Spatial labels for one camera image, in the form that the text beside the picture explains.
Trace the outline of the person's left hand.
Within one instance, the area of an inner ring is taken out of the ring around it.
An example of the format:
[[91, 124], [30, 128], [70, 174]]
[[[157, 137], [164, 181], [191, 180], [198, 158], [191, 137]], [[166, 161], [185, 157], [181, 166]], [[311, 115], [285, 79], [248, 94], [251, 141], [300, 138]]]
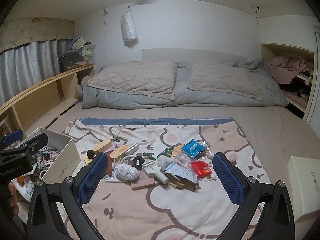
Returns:
[[17, 215], [19, 213], [19, 207], [17, 205], [18, 199], [17, 199], [17, 190], [15, 185], [12, 182], [8, 183], [8, 190], [10, 192], [10, 198], [8, 199], [8, 203], [11, 207], [11, 209], [14, 211], [14, 213]]

